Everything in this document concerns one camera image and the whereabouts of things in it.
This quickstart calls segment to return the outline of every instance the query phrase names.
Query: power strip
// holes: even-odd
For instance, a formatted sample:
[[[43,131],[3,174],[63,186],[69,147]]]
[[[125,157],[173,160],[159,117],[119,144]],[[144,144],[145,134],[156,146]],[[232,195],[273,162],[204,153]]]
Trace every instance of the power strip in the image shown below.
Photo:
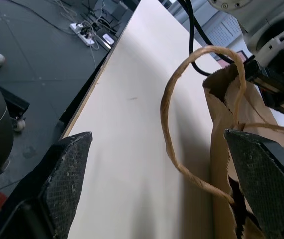
[[[85,38],[85,36],[80,34],[81,29],[83,28],[82,24],[71,23],[70,28],[84,42],[86,46],[90,46],[94,44],[94,41],[92,40],[92,38],[90,37]]]

